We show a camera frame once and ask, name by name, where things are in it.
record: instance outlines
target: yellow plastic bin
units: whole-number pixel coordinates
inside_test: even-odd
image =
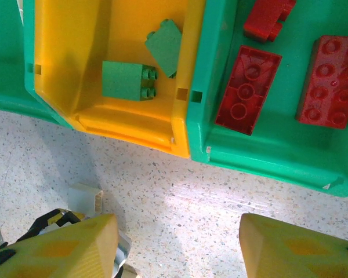
[[[79,131],[189,157],[186,112],[205,0],[36,0],[35,91]],[[176,78],[144,42],[163,19],[183,31]],[[102,61],[153,65],[157,96],[102,96]]]

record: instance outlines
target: speckled floor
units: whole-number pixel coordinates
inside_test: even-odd
[[[143,277],[245,277],[238,243],[253,212],[348,239],[348,198],[177,158],[0,111],[0,226],[13,242],[67,207],[68,186],[104,190]]]

